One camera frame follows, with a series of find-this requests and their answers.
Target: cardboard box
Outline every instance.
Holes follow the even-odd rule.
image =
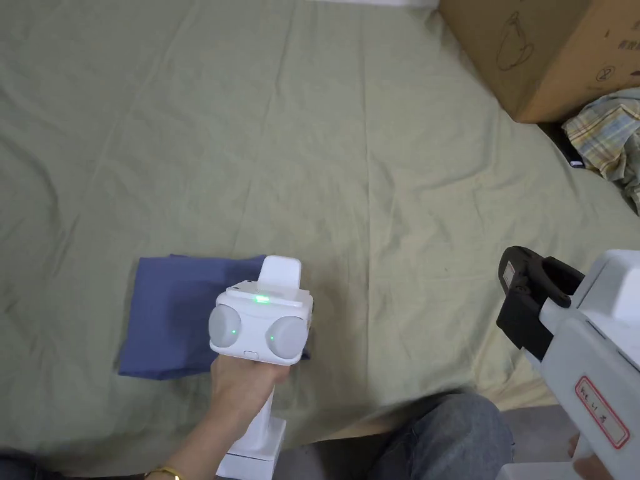
[[[640,86],[640,0],[442,0],[440,12],[517,122]]]

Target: knee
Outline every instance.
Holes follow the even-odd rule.
[[[482,395],[475,393],[447,394],[422,420],[431,427],[444,428],[480,444],[513,445],[511,430],[500,410]]]
[[[441,405],[444,407],[443,413],[466,425],[472,434],[495,432],[508,436],[511,441],[511,431],[500,410],[482,395],[471,392],[449,394]]]

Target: hand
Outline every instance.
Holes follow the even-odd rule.
[[[220,355],[211,364],[213,391],[210,414],[231,418],[237,426],[236,440],[271,395],[276,383],[286,379],[289,367]]]
[[[573,458],[575,448],[578,446],[580,435],[575,435],[569,440],[569,456]],[[584,480],[614,480],[607,467],[595,455],[588,458],[579,458],[573,464],[573,469]]]

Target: plaid cloth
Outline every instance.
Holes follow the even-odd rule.
[[[588,104],[563,129],[587,168],[619,182],[640,215],[640,88]]]

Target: black clamp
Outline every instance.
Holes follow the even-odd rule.
[[[518,348],[526,348],[542,361],[554,336],[540,321],[540,310],[550,298],[563,308],[584,275],[553,257],[543,258],[523,246],[510,246],[502,254],[498,278],[506,294],[498,327]]]

